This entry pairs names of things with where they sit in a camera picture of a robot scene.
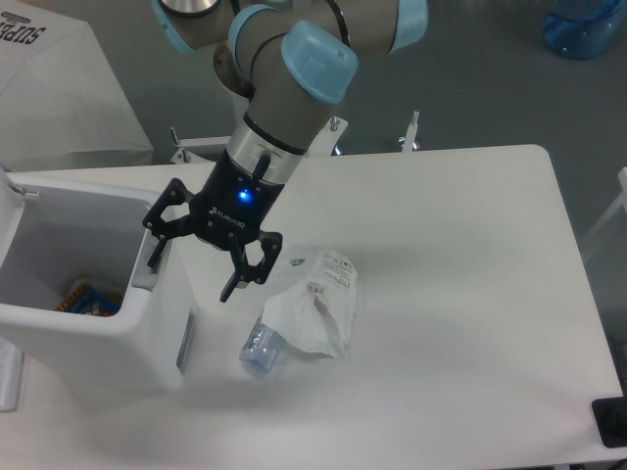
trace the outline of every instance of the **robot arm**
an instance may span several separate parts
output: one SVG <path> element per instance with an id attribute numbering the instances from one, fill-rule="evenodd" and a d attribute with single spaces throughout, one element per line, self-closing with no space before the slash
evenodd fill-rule
<path id="1" fill-rule="evenodd" d="M 236 287 L 267 280 L 282 236 L 262 231 L 262 222 L 343 100 L 358 56 L 411 44 L 427 24 L 425 0 L 326 0 L 283 12 L 252 5 L 233 19 L 234 3 L 243 2 L 161 0 L 170 33 L 193 48 L 223 40 L 223 22 L 231 22 L 229 48 L 255 94 L 203 189 L 193 194 L 174 179 L 143 221 L 160 240 L 149 265 L 168 240 L 191 234 L 231 253 L 235 272 L 222 302 Z M 162 219 L 167 206 L 185 203 L 189 215 Z M 254 241 L 265 255 L 250 265 L 245 247 Z"/>

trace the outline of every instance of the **blue bottle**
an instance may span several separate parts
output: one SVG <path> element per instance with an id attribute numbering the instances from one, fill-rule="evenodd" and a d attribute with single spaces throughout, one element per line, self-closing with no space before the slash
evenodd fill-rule
<path id="1" fill-rule="evenodd" d="M 604 52 L 627 13 L 627 0 L 557 0 L 543 37 L 558 55 L 591 59 Z"/>

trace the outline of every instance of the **white bin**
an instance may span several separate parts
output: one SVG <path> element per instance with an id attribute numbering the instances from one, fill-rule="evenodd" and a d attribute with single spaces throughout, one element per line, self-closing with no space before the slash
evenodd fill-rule
<path id="1" fill-rule="evenodd" d="M 156 240 L 141 220 L 158 196 L 1 173 L 0 336 L 64 376 L 178 387 L 197 306 L 176 246 L 155 270 L 146 265 Z M 55 311 L 79 278 L 120 286 L 120 311 Z"/>

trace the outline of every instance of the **blue led light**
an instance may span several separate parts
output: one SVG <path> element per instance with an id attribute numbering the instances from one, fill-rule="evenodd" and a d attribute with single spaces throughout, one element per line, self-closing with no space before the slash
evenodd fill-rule
<path id="1" fill-rule="evenodd" d="M 246 189 L 244 191 L 240 191 L 238 196 L 242 203 L 250 203 L 253 200 L 253 196 L 249 194 Z"/>

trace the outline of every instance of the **gray floor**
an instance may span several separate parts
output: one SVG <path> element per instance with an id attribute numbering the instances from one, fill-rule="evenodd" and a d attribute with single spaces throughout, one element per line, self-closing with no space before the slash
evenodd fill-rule
<path id="1" fill-rule="evenodd" d="M 166 163 L 181 137 L 230 135 L 230 98 L 213 50 L 178 56 L 147 0 L 28 0 L 91 23 L 128 100 Z M 627 166 L 627 23 L 591 61 L 552 54 L 540 30 L 552 1 L 430 0 L 423 40 L 362 63 L 338 115 L 348 153 L 397 150 L 420 110 L 423 149 L 538 144 L 552 156 L 581 239 L 619 192 Z"/>

